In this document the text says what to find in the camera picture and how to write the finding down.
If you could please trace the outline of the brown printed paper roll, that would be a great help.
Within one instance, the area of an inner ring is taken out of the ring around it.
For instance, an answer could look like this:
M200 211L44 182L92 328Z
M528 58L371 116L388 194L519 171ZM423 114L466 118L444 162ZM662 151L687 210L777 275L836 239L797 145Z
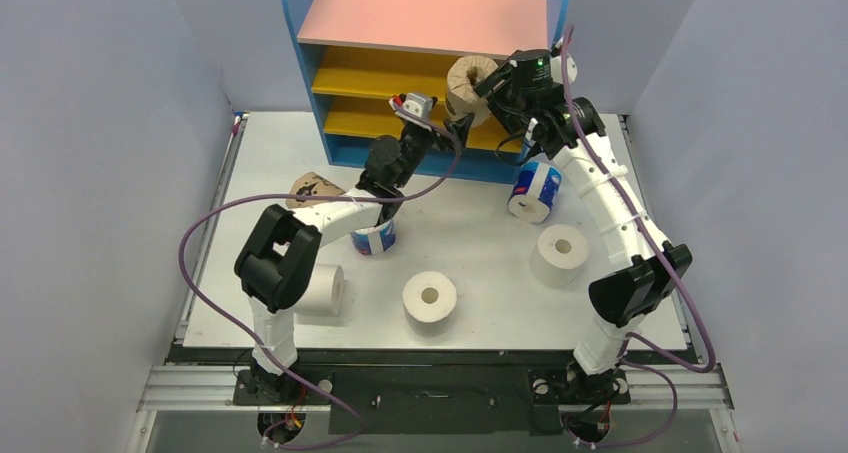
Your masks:
M345 193L336 184L327 180L315 172L307 172L299 177L292 185L290 193L296 196L313 197L328 196L337 197ZM325 200L303 200L286 199L285 205L289 209L298 209L325 203Z

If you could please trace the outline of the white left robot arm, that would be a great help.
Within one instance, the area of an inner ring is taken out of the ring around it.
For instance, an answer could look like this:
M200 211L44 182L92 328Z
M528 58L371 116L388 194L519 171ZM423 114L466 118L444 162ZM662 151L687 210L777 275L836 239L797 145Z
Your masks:
M249 298L258 336L250 363L251 384L272 402L298 394L294 305L304 296L321 247L356 230L380 226L400 208L401 189L433 149L460 153L472 116L447 120L439 133L401 117L398 138L373 140L355 188L337 202L296 210L264 209L238 255L234 271Z

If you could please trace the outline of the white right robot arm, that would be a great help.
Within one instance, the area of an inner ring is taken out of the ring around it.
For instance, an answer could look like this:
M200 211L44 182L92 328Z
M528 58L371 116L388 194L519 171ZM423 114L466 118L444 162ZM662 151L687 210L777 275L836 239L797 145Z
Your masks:
M566 78L554 73L560 61L544 49L518 50L472 89L507 132L530 137L531 152L564 174L605 244L613 271L589 284L594 316L563 375L566 391L588 400L614 389L629 334L672 293L693 258L650 221L594 105L566 97Z

